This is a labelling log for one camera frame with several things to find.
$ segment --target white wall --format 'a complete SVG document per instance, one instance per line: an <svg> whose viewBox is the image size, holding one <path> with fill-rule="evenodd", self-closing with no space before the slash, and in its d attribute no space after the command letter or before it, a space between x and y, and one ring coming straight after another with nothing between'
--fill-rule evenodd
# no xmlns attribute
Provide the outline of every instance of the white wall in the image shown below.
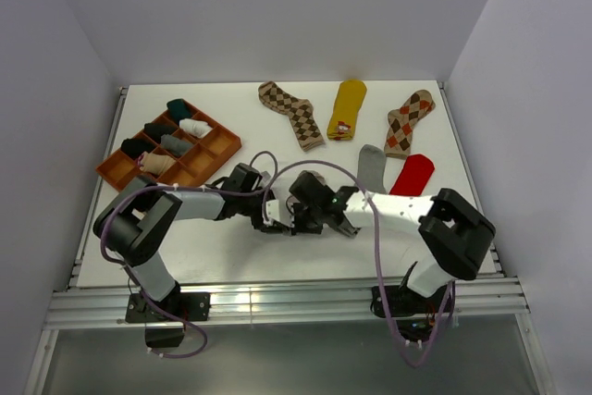
<svg viewBox="0 0 592 395"><path fill-rule="evenodd" d="M67 0L121 83L445 80L487 0Z"/></svg>
<svg viewBox="0 0 592 395"><path fill-rule="evenodd" d="M0 392L12 395L68 279L117 89L64 0L0 7Z"/></svg>
<svg viewBox="0 0 592 395"><path fill-rule="evenodd" d="M489 0L449 94L560 393L592 387L592 0Z"/></svg>

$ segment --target cable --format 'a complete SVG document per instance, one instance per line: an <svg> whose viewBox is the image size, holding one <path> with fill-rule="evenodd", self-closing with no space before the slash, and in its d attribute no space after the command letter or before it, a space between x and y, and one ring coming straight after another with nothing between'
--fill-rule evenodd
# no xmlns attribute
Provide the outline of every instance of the cable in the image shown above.
<svg viewBox="0 0 592 395"><path fill-rule="evenodd" d="M288 196L288 198L286 199L286 210L288 210L288 213L290 213L292 216L294 216L294 212L290 208L290 203L288 202L288 199L291 197L292 197L292 195Z"/></svg>
<svg viewBox="0 0 592 395"><path fill-rule="evenodd" d="M430 334L429 340L426 341L427 347L425 348L425 352L422 354L422 356L419 358L419 360L417 362L413 362L411 360L411 358L407 355L407 353L403 349L401 349L399 347L399 344L397 343L397 341L398 341L401 344L405 344L405 339L401 335L401 333L399 332L399 329L397 328L397 324L393 321L392 314L391 314L390 308L389 308L389 300L387 298L387 292L385 290L385 280L384 280L384 277L382 274L382 265L381 265L381 261L380 261L380 221L379 221L379 217L378 217L379 213L378 213L378 209L376 208L376 205L372 201L371 195L368 194L366 188L364 187L362 182L360 182L360 180L358 180L352 173L347 171L345 168L340 167L336 164L332 164L327 161L310 160L310 161L295 162L287 167L282 168L269 181L269 184L267 184L267 187L265 187L265 192L264 192L264 196L263 196L264 219L267 221L269 220L269 216L267 215L265 203L267 201L267 197L269 195L269 191L271 190L271 186L273 185L273 183L276 181L276 179L279 176L284 174L286 171L288 171L292 168L295 168L297 166L303 166L305 164L318 164L320 166L332 167L332 168L339 170L341 173L343 173L348 178L350 178L353 181L353 183L355 184L355 186L358 189L360 189L360 191L362 191L367 196L367 202L370 205L370 208L372 209L372 213L373 213L373 217L374 217L374 229L375 229L375 231L374 231L374 234L375 234L375 236L374 236L374 245L375 245L374 254L375 254L376 277L378 279L378 290L380 292L380 298L382 300L382 307L384 309L385 317L387 319L388 330L390 330L390 334L393 339L393 343L397 347L397 350L399 351L399 353L400 353L401 357L403 358L403 360L405 361L405 363L413 368L417 368L417 367L423 365L427 359L427 356L431 352L431 348L434 343L434 339L438 335L438 328L439 328L439 325L441 324L440 319L442 317L442 314L444 313L444 307L446 306L446 302L448 301L448 298L450 297L451 283L449 283L446 286L446 291L444 292L444 297L442 298L442 302L440 303L440 306L438 308L438 317L436 319L436 324L434 325L432 333Z"/></svg>
<svg viewBox="0 0 592 395"><path fill-rule="evenodd" d="M274 157L274 155L268 151L263 151L260 152L258 154L256 154L252 161L251 161L251 165L253 164L254 160L259 157L262 154L268 154L271 156L271 158L274 161L274 167L276 168L276 172L273 176L273 178L269 181L269 183L265 186L264 189L262 190L258 190L258 191L249 191L249 192L235 192L235 191L221 191L218 189L206 189L206 188L195 188L195 187L173 187L173 186L166 186L166 185L153 185L153 186L148 186L145 187L143 189L139 189L133 193L131 193L129 196L127 196L125 199L123 199L119 205L113 210L113 212L109 215L109 217L107 218L107 220L105 221L105 225L103 228L103 231L101 233L101 255L104 257L104 259L110 263L114 263L114 264L119 264L119 265L123 265L124 270L126 271L126 273L128 273L129 277L131 278L131 280L137 285L140 286L139 281L135 278L135 276L133 275L133 272L131 270L130 267L128 267L125 262L118 260L116 258L113 258L111 256L108 255L107 251L106 251L106 234L108 233L108 231L111 228L111 225L113 223L113 220L115 219L116 215L118 215L121 210L123 210L123 208L125 208L133 199L135 199L138 195L143 194L143 193L147 193L148 191L195 191L195 192L213 192L213 193L218 193L218 194L222 194L222 195L228 195L228 196L243 196L243 197L248 197L248 196L256 196L258 194L263 193L263 203L262 203L262 211L263 211L263 215L264 215L264 219L265 220L269 220L269 216L267 215L267 211L266 211L266 206L265 203L267 201L267 198L269 196L269 192L271 190L272 185L274 184L274 182L276 181L276 179L284 174L286 171L298 167L298 166L302 166L305 164L318 164L321 166L326 166L326 167L332 167L335 168L337 170L339 170L340 172L342 172L343 174L345 174L347 177L349 177L353 183L356 185L356 187L358 187L358 189L360 189L360 191L362 191L364 194L366 194L367 196L367 202L370 206L370 208L372 209L373 212L373 217L374 217L374 228L375 228L375 267L376 267L376 277L378 280L378 290L380 293L380 297L382 300L382 306L384 309L384 313L385 313L385 317L387 319L387 325L388 325L388 330L390 331L391 337L393 339L393 343L395 345L395 347L397 348L397 350L399 351L401 357L403 358L403 360L405 361L406 364L408 364L411 367L419 367L420 365L422 365L426 359L427 356L429 355L429 353L431 352L431 348L432 345L434 343L434 339L437 337L438 335L438 328L439 325L441 324L441 317L442 314L444 312L444 307L446 306L446 303L448 301L448 299L450 298L450 292L451 292L451 297L452 297L452 304L454 304L454 297L455 297L455 289L454 286L451 283L449 283L447 285L446 291L444 293L444 297L442 298L442 302L438 308L438 314L437 314L437 319L436 319L436 324L434 325L434 328L432 329L432 333L430 334L429 340L425 342L425 344L427 345L425 348L425 352L422 354L422 356L420 357L420 359L417 362L412 362L411 359L407 356L407 353L401 348L399 347L400 344L404 344L405 343L405 339L402 337L401 333L399 332L396 323L394 322L393 318L392 318L392 314L390 312L390 308L389 308L389 303L388 303L388 298L387 298L387 293L385 290L385 283L384 283L384 277L382 274L382 265L381 265L381 260L380 260L380 226L379 226L379 213L378 213L378 209L376 208L376 205L374 204L374 202L372 201L372 197L371 195L367 194L367 190L364 187L364 185L349 171L347 171L345 168L337 166L335 164L332 164L330 162L327 161L320 161L320 160L310 160L310 161L299 161L299 162L295 162L287 167L282 168L281 170L278 171L278 161L277 159ZM193 351L193 352L189 352L189 353L184 353L184 354L171 354L171 353L158 353L155 351L152 351L156 354L158 354L161 357L166 357L166 358L188 358L190 356L194 356L196 354L198 354L199 352L201 352L206 344L207 344L207 335L205 334L204 330L201 329L200 327L196 326L195 324L193 324L190 321L186 321L182 318L179 318L178 316L175 316L173 314L170 314L166 311L164 311L163 309L161 309L160 307L158 307L151 299L150 297L146 294L146 292L142 289L141 287L141 295L142 297L146 300L146 302L151 306L151 308L153 310L155 310L157 313L159 313L160 315L166 316L169 319L173 320L173 321L177 321L180 322L181 324L183 324L186 327L190 327L194 330L196 330L198 333L200 333L203 336L203 344L201 347L199 347L197 350Z"/></svg>
<svg viewBox="0 0 592 395"><path fill-rule="evenodd" d="M278 174L278 159L275 157L275 155L271 152L268 152L267 150L263 150L262 152L259 152L258 154L256 154L255 156L253 156L253 159L251 159L251 162L249 163L249 167L253 166L253 163L255 162L255 160L261 156L262 154L267 154L269 157L271 157L271 160L274 161L274 177Z"/></svg>

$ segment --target beige sock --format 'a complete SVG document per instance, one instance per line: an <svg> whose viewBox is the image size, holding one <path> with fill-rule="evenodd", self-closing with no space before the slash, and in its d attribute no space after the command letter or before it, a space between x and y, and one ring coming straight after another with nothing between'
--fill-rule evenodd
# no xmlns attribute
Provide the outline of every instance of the beige sock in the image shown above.
<svg viewBox="0 0 592 395"><path fill-rule="evenodd" d="M413 127L434 109L434 99L427 90L419 90L398 110L388 113L388 133L385 154L405 159L411 153Z"/></svg>
<svg viewBox="0 0 592 395"><path fill-rule="evenodd" d="M160 176L175 164L175 159L166 154L144 152L140 158L140 170Z"/></svg>
<svg viewBox="0 0 592 395"><path fill-rule="evenodd" d="M325 143L313 118L313 106L306 99L287 94L275 82L266 82L259 87L259 100L270 110L288 116L298 144L305 152Z"/></svg>

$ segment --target sock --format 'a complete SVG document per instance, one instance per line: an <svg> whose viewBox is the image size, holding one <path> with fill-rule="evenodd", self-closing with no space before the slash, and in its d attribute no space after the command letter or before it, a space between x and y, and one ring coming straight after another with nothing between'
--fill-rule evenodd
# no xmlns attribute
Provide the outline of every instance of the sock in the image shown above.
<svg viewBox="0 0 592 395"><path fill-rule="evenodd" d="M144 133L158 143L164 134L173 134L176 130L176 127L167 124L144 124Z"/></svg>
<svg viewBox="0 0 592 395"><path fill-rule="evenodd" d="M358 111L366 96L366 86L361 80L349 79L339 85L333 104L333 116L327 127L327 137L333 141L350 141L355 134Z"/></svg>
<svg viewBox="0 0 592 395"><path fill-rule="evenodd" d="M173 99L172 101L167 102L166 108L168 108L170 116L177 125L180 120L189 119L193 116L193 113L187 108L182 99Z"/></svg>
<svg viewBox="0 0 592 395"><path fill-rule="evenodd" d="M384 185L385 166L387 157L384 152L374 145L365 145L358 157L357 178L368 191L386 193Z"/></svg>
<svg viewBox="0 0 592 395"><path fill-rule="evenodd" d="M144 139L125 139L121 143L121 151L132 159L137 159L144 152L150 153L156 145Z"/></svg>
<svg viewBox="0 0 592 395"><path fill-rule="evenodd" d="M385 154L388 157L405 159L411 153L413 127L434 106L432 95L426 90L420 90L413 93L401 108L388 113L389 129L385 142Z"/></svg>
<svg viewBox="0 0 592 395"><path fill-rule="evenodd" d="M286 115L305 152L325 143L313 118L313 106L306 99L298 99L284 92L275 82L265 82L259 87L259 100L267 108Z"/></svg>
<svg viewBox="0 0 592 395"><path fill-rule="evenodd" d="M405 160L403 170L389 194L419 196L424 191L434 170L434 163L427 157L422 154L412 154Z"/></svg>
<svg viewBox="0 0 592 395"><path fill-rule="evenodd" d="M175 159L166 154L152 154L144 152L139 159L140 170L160 176L175 165Z"/></svg>
<svg viewBox="0 0 592 395"><path fill-rule="evenodd" d="M212 131L212 127L202 120L182 119L179 123L179 127L196 138L202 138Z"/></svg>
<svg viewBox="0 0 592 395"><path fill-rule="evenodd" d="M189 141L177 139L175 136L171 136L170 134L164 134L161 139L160 146L165 150L168 150L174 156L182 157L192 148L193 144Z"/></svg>

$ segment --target black sock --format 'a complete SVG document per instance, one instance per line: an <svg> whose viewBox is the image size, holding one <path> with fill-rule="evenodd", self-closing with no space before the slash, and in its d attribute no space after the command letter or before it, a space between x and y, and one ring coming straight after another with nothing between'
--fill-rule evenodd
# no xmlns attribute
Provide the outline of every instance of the black sock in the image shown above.
<svg viewBox="0 0 592 395"><path fill-rule="evenodd" d="M144 124L144 133L150 136L150 139L160 143L160 138L165 134L173 134L177 128L167 124Z"/></svg>
<svg viewBox="0 0 592 395"><path fill-rule="evenodd" d="M121 143L121 151L132 159L137 159L144 152L150 153L156 145L144 139L126 139Z"/></svg>

